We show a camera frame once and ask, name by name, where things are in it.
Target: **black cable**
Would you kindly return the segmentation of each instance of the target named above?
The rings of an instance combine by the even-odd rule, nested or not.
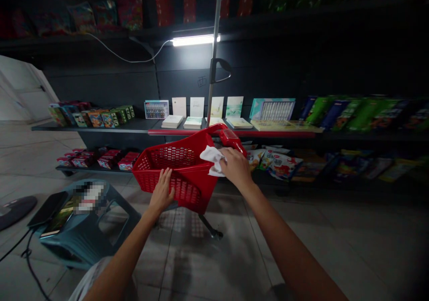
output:
[[[22,242],[23,239],[25,239],[25,237],[27,236],[27,234],[30,232],[31,230],[28,230],[27,233],[25,233],[25,235],[23,237],[21,237],[21,239],[18,241],[18,243],[16,243],[10,250],[9,252],[7,252],[1,259],[0,262],[3,261],[5,259],[6,256],[8,256],[10,254],[10,252],[12,252],[18,245],[19,243]]]
[[[28,268],[30,269],[30,272],[31,272],[31,275],[33,276],[33,278],[36,280],[36,283],[37,283],[37,285],[39,286],[39,290],[40,290],[40,292],[42,292],[42,294],[43,294],[43,296],[45,297],[45,299],[46,300],[48,300],[48,301],[52,301],[49,297],[48,297],[48,295],[45,293],[45,291],[43,290],[43,288],[42,288],[42,285],[40,284],[40,282],[39,282],[39,280],[38,280],[38,278],[37,278],[37,276],[36,276],[36,274],[34,273],[34,271],[33,271],[33,268],[31,267],[31,264],[30,264],[30,254],[31,254],[31,250],[30,250],[30,242],[31,242],[31,238],[33,237],[33,234],[34,234],[34,232],[35,232],[36,230],[34,230],[33,232],[31,232],[31,235],[30,235],[30,238],[28,239],[28,243],[27,243],[27,248],[25,249],[25,251],[21,254],[21,257],[23,256],[23,255],[25,255],[25,258],[27,259],[27,265],[28,265]]]

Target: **forearm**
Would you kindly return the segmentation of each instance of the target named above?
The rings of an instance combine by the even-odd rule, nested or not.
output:
[[[298,299],[347,300],[260,189],[252,184],[241,192],[255,215],[283,279]]]
[[[135,265],[159,215],[159,211],[150,207],[146,210],[136,227],[94,282],[84,301],[123,299]]]

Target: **tile floor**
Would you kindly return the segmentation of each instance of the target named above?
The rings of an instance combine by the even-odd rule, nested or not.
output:
[[[140,191],[132,176],[77,173],[66,178],[55,170],[57,157],[83,145],[77,133],[0,125],[0,204],[27,195],[38,198],[32,213],[0,232],[0,255],[26,232],[47,196],[75,180],[103,178],[145,211],[150,195]],[[417,264],[428,246],[425,211],[302,198],[274,199],[272,204],[350,300],[401,299],[418,281]],[[223,232],[220,242],[188,210],[162,215],[135,269],[141,300],[288,299],[253,213],[234,188],[219,184],[206,218]],[[0,264],[1,300],[43,300],[20,257],[25,243]],[[66,269],[37,240],[31,248],[34,270],[50,298],[67,300],[85,272]]]

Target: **electrical cable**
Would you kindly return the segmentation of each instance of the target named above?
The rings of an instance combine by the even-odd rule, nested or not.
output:
[[[29,258],[29,257],[30,257],[30,254],[31,254],[31,250],[30,250],[30,248],[29,248],[29,247],[30,247],[31,238],[33,237],[33,234],[35,233],[35,231],[36,231],[36,230],[33,230],[33,231],[31,232],[30,238],[28,239],[27,248],[25,249],[25,251],[24,251],[24,252],[22,252],[21,257],[22,257],[22,256],[25,256],[25,258],[26,258],[26,260],[27,260],[28,268],[30,269],[31,275],[32,275],[32,276],[33,276],[33,278],[36,280],[36,283],[37,283],[37,285],[38,285],[38,287],[39,287],[40,292],[42,292],[42,294],[43,294],[43,296],[45,297],[45,299],[46,299],[46,300],[48,300],[48,301],[52,301],[52,300],[48,297],[48,295],[46,294],[45,290],[43,290],[42,285],[40,284],[40,281],[39,281],[39,279],[37,278],[36,274],[34,273],[33,268],[31,267],[31,264],[30,264],[30,258]]]
[[[20,240],[18,241],[18,243],[16,243],[10,250],[9,250],[9,252],[7,252],[1,259],[0,259],[0,262],[1,261],[3,261],[5,258],[6,258],[6,256],[8,256],[9,254],[10,254],[10,252],[12,252],[18,245],[19,245],[19,243],[21,243],[22,242],[22,240],[23,239],[25,239],[25,237],[27,236],[27,234],[29,233],[31,231],[31,229],[30,230],[28,230],[27,231],[27,233],[25,233],[24,234],[24,236],[23,237],[21,237],[20,238]]]
[[[167,41],[165,41],[162,45],[161,45],[161,47],[160,47],[160,49],[159,49],[159,51],[153,56],[153,58],[151,58],[151,59],[149,59],[149,60],[145,60],[145,61],[128,61],[128,60],[126,60],[126,59],[124,59],[124,58],[122,58],[122,57],[120,57],[119,55],[117,55],[116,53],[114,53],[111,49],[109,49],[108,47],[107,47],[107,45],[106,44],[104,44],[99,38],[97,38],[95,35],[92,35],[91,33],[85,33],[85,34],[87,34],[87,35],[91,35],[94,39],[96,39],[98,42],[100,42],[102,45],[104,45],[104,47],[106,48],[106,49],[108,49],[110,52],[112,52],[114,55],[116,55],[118,58],[120,58],[121,60],[123,60],[123,61],[125,61],[125,62],[128,62],[128,63],[144,63],[144,62],[150,62],[150,61],[152,61],[157,55],[158,55],[158,53],[162,50],[162,47],[167,43],[167,42],[170,42],[171,40],[167,40]]]

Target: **black phone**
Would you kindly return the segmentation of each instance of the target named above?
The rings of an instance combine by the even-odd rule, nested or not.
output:
[[[68,197],[67,192],[58,192],[50,195],[43,203],[41,208],[33,216],[31,221],[27,224],[30,229],[43,225],[49,222],[58,210],[63,206]]]
[[[40,238],[58,234],[72,216],[73,210],[78,206],[80,200],[81,197],[72,196],[58,214],[51,220],[45,231],[40,235]]]

